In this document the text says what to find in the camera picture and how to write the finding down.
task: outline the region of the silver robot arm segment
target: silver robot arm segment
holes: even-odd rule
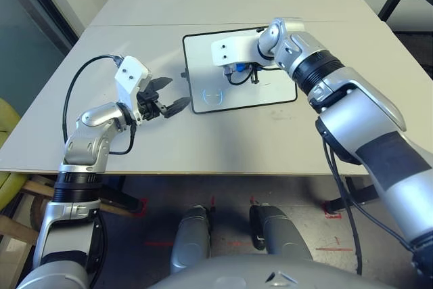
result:
[[[160,114],[169,118],[182,111],[189,98],[172,105],[158,101],[158,90],[172,79],[151,80],[149,70],[133,57],[121,58],[115,76],[118,102],[86,111],[76,120],[76,129],[65,145],[52,201],[47,204],[33,256],[34,270],[19,289],[87,289],[88,275],[100,268],[102,224],[98,217],[102,186],[109,154],[127,154],[135,128]],[[114,137],[127,127],[131,140],[125,152],[111,152]]]
[[[277,18],[254,40],[237,39],[244,49],[232,45],[231,39],[212,44],[214,64],[268,62],[285,70],[319,114],[317,130],[340,160],[367,169],[415,251],[414,265],[431,277],[433,154],[407,139],[396,106],[305,32],[299,20]]]

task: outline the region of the floor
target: floor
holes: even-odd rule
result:
[[[357,183],[368,185],[369,180],[359,177]],[[182,214],[195,204],[214,206],[213,256],[262,254],[250,241],[251,199],[280,207],[293,220],[315,261],[355,272],[357,262],[346,213],[330,219],[321,209],[323,201],[338,197],[331,177],[127,177],[124,191],[145,198],[147,211],[134,219],[105,214],[109,249],[95,286],[98,289],[147,288],[168,276],[177,226]],[[397,229],[380,201],[365,208]],[[411,255],[356,210],[353,213],[363,251],[363,276],[399,288],[422,288],[411,266]]]

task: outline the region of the red tape marking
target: red tape marking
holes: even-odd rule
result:
[[[325,218],[326,219],[341,219],[342,218],[341,213],[336,213],[334,215],[331,215],[330,213],[327,213],[325,205],[326,205],[326,202],[324,202],[322,204],[322,210],[323,210],[323,213],[325,213]]]
[[[173,246],[173,242],[144,242],[146,246]]]
[[[328,252],[353,252],[351,248],[327,248],[327,247],[319,247],[316,250],[326,250]]]
[[[247,246],[247,245],[251,245],[251,242],[239,242],[239,241],[234,241],[234,242],[227,242],[228,246]]]
[[[139,213],[135,213],[134,217],[144,217],[146,212],[147,212],[147,199],[142,198],[142,199],[140,199],[140,201],[143,203],[143,208],[141,209],[141,211]]]

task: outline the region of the wooden chair leg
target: wooden chair leg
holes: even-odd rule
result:
[[[0,234],[10,236],[30,245],[36,245],[39,233],[9,217],[0,215]]]

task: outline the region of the black cable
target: black cable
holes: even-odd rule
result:
[[[74,88],[75,82],[78,79],[78,77],[80,76],[80,74],[83,72],[83,70],[89,64],[91,64],[92,62],[95,62],[97,60],[106,59],[106,58],[113,59],[114,61],[116,61],[117,58],[121,58],[121,57],[118,57],[117,55],[112,55],[112,54],[103,54],[103,55],[99,55],[97,57],[90,59],[85,64],[83,64],[80,69],[78,69],[78,71],[74,75],[74,78],[72,79],[72,81],[69,84],[68,91],[66,92],[65,103],[63,105],[63,115],[62,115],[62,131],[63,131],[63,140],[65,143],[68,141],[68,127],[66,125],[66,117],[68,115],[69,98],[70,98],[70,94],[72,93],[72,89]]]
[[[340,174],[338,172],[338,167],[337,167],[337,163],[336,163],[335,154],[334,154],[334,151],[332,149],[331,149],[331,163],[332,163],[332,168],[334,169],[334,171],[335,171],[335,173],[337,175],[337,178],[342,183]],[[393,231],[388,226],[384,225],[382,222],[378,221],[375,217],[373,217],[367,211],[365,211],[364,208],[362,206],[360,206],[359,203],[346,190],[346,188],[344,188],[344,191],[346,192],[346,197],[350,200],[350,203],[352,203],[355,206],[355,208],[357,208],[359,210],[359,212],[361,212],[370,221],[372,221],[373,223],[375,223],[377,226],[381,227],[384,231],[386,231],[388,234],[390,234],[392,237],[394,237],[396,240],[398,240],[400,242],[400,244],[403,245],[403,247],[406,248],[409,252],[412,252],[412,253],[415,252],[415,250],[412,248],[412,246],[408,242],[406,242],[406,240],[403,237],[401,237],[400,235],[398,235],[395,231]]]
[[[255,67],[251,67],[251,71],[248,74],[248,76],[244,80],[242,80],[240,82],[231,81],[231,74],[227,75],[227,80],[229,81],[230,85],[233,85],[233,86],[242,85],[242,84],[246,83],[248,79],[250,79],[250,77],[251,77],[252,73],[254,72],[254,70],[255,70]]]
[[[87,61],[86,63],[84,63],[80,69],[78,69],[78,71],[75,73],[74,78],[72,79],[72,81],[70,82],[68,91],[66,92],[66,98],[65,98],[65,103],[63,105],[63,115],[62,115],[62,131],[63,131],[63,140],[66,143],[68,141],[68,128],[66,125],[66,118],[68,115],[68,106],[69,106],[69,99],[70,99],[70,95],[72,93],[72,90],[74,88],[75,82],[78,79],[78,77],[80,76],[80,74],[83,72],[83,70],[92,62],[95,62],[97,60],[100,59],[113,59],[114,62],[116,63],[116,65],[119,67],[122,64],[123,58],[120,57],[119,55],[112,55],[112,54],[103,54],[103,55],[99,55],[97,57],[94,57],[92,59],[90,59],[89,61]],[[124,152],[109,152],[109,154],[111,155],[125,155],[128,154],[131,149],[133,148],[134,145],[134,138],[135,138],[135,131],[137,130],[137,124],[135,123],[135,121],[132,122],[131,124],[131,128],[130,128],[130,132],[131,132],[131,136],[130,136],[130,140],[129,140],[129,147],[128,149],[126,149]]]
[[[261,67],[261,66],[259,66],[259,68],[260,68],[261,70],[266,70],[266,71],[281,70],[281,68],[278,68],[278,67],[276,67],[276,68],[265,68],[265,67]]]
[[[128,149],[126,149],[124,152],[110,152],[110,155],[126,155],[126,154],[128,154],[131,151],[131,149],[133,149],[136,130],[137,130],[137,123],[135,122],[135,120],[133,120],[131,123],[131,127],[129,128],[130,137],[129,137]]]
[[[103,235],[102,243],[104,248],[102,249],[101,263],[99,264],[99,267],[97,268],[95,275],[93,276],[93,279],[90,282],[90,288],[93,288],[95,286],[96,281],[101,275],[102,267],[104,267],[104,263],[106,262],[107,251],[108,251],[108,232],[107,232],[106,221],[104,219],[104,216],[102,216],[101,211],[99,211],[97,216],[99,217],[99,222],[101,223],[102,235]]]
[[[327,144],[326,141],[323,139],[323,150],[325,150],[325,157],[326,161],[329,165],[329,168],[331,169],[332,175],[334,176],[334,179],[336,180],[338,191],[340,193],[341,199],[343,200],[344,208],[346,209],[350,227],[352,228],[353,233],[353,241],[355,243],[355,255],[357,256],[357,274],[362,275],[363,273],[363,256],[361,252],[361,243],[359,242],[359,235],[357,226],[355,225],[355,220],[353,219],[352,211],[348,204],[348,198],[346,195],[346,188],[344,187],[343,182],[341,181],[340,176],[337,174],[336,170],[334,169],[333,164],[331,163],[331,160],[329,158],[329,153],[327,151]]]

